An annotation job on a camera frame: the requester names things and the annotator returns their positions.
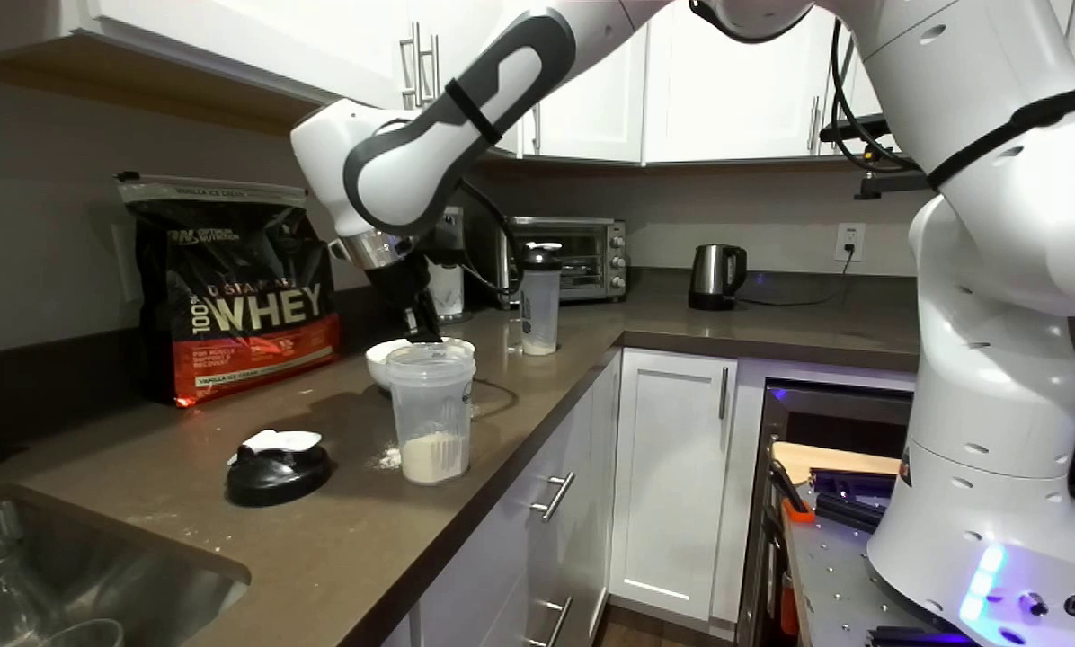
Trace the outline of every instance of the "protein powder bag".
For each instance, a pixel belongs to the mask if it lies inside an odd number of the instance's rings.
[[[138,214],[150,393],[178,405],[336,357],[330,257],[307,189],[118,177]]]

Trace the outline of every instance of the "glass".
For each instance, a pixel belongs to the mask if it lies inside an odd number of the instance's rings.
[[[561,269],[524,269],[523,284],[524,357],[551,357],[561,347]]]

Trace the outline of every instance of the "floor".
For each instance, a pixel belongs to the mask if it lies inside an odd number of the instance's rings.
[[[621,607],[608,607],[596,647],[726,647],[726,644]]]

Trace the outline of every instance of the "cable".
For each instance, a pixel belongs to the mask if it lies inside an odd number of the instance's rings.
[[[841,272],[832,278],[832,286],[812,294],[812,298],[796,298],[796,302],[736,298],[736,302],[740,306],[760,306],[760,310],[806,310],[806,306],[832,302],[841,286],[848,286],[853,263],[856,263],[856,246],[848,246],[848,257],[847,257]]]
[[[847,92],[847,80],[848,80],[848,68],[853,68],[853,52],[856,52],[856,39],[848,39],[848,48],[847,48],[847,62],[837,56],[837,39],[841,39],[841,20],[835,20],[835,27],[832,27],[832,87],[835,87],[835,92],[832,92],[832,121],[837,121],[837,116],[847,116],[848,121],[853,121],[853,128],[859,134],[859,140],[863,140],[863,148],[874,153],[874,160],[869,157],[863,157],[863,153],[856,153],[847,140],[835,140],[835,148],[853,160],[853,164],[859,164],[859,169],[869,169],[869,172],[902,172],[902,169],[914,169],[914,160],[902,160],[895,151],[889,151],[889,148],[881,148],[877,143],[877,135],[869,135],[868,128],[863,128],[863,121],[856,117],[856,112],[853,112],[853,104],[848,104],[848,92]]]
[[[505,393],[505,405],[495,405],[495,411],[480,411],[474,412],[474,421],[487,421],[487,418],[495,418],[495,412],[505,412],[505,411],[511,411],[511,405],[517,405],[523,403],[523,395],[517,393],[511,393],[509,384],[501,384],[501,379],[489,379],[489,378],[472,378],[472,379],[480,379],[480,384],[487,384],[487,387],[495,387],[495,393]]]
[[[467,177],[460,178],[460,189],[467,197],[474,197],[495,218],[501,234],[509,238],[511,254],[523,254],[523,238],[515,234],[509,211],[483,188],[474,188]],[[509,292],[509,286],[487,279],[483,272],[474,272],[472,264],[464,264],[464,269],[495,294],[501,310],[511,302],[515,286]]]

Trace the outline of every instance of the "clear plastic cup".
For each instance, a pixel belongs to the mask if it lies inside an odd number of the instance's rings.
[[[384,372],[403,478],[434,484],[464,473],[474,351],[464,340],[406,345]]]
[[[530,264],[523,279],[524,357],[561,347],[561,264]]]

